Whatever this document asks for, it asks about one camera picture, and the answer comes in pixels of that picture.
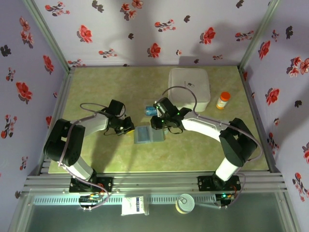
white lid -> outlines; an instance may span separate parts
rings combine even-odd
[[[182,86],[190,89],[198,102],[209,103],[211,99],[209,80],[206,70],[195,68],[174,68],[169,72],[169,87]],[[192,94],[186,89],[172,88],[169,90],[171,102],[195,102]]]
[[[194,199],[189,194],[182,194],[177,200],[179,209],[183,212],[191,212],[194,209]]]

green table surface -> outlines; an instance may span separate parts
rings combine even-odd
[[[168,87],[169,71],[175,67],[88,67],[74,72],[63,118],[76,120],[91,115],[82,110],[83,102],[108,106],[111,99],[126,105],[126,114],[135,126],[149,125],[144,114],[145,103],[158,100]],[[201,115],[221,120],[241,118],[258,138],[256,126],[236,66],[199,67],[207,71],[211,86],[211,101]],[[223,91],[231,100],[223,110],[216,102]],[[100,107],[89,106],[93,110]],[[101,172],[168,172],[213,171],[224,158],[221,144],[202,134],[185,131],[166,135],[164,142],[134,144],[133,133],[104,136],[98,131],[84,138],[81,156],[98,173]],[[259,154],[257,149],[252,157]],[[249,162],[244,170],[267,170],[263,156]],[[49,173],[65,173],[51,162]]]

orange pill bottle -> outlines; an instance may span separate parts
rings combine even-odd
[[[231,95],[229,92],[222,92],[218,101],[217,101],[217,108],[219,110],[223,110],[225,105],[228,103],[228,101],[230,100]]]

glass panel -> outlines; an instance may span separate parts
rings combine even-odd
[[[28,232],[282,232],[285,231],[273,193],[243,193],[231,208],[196,205],[182,215],[175,205],[150,205],[149,215],[121,215],[121,205],[84,212],[76,205],[34,206]]]

floral wallpaper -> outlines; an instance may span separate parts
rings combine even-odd
[[[34,0],[69,66],[238,65],[261,1]],[[269,49],[261,46],[263,58]]]
[[[57,12],[60,6],[53,6]],[[20,0],[0,8],[0,231],[39,165],[65,71]]]
[[[309,208],[309,30],[306,0],[281,1],[245,66],[266,139],[302,231]]]

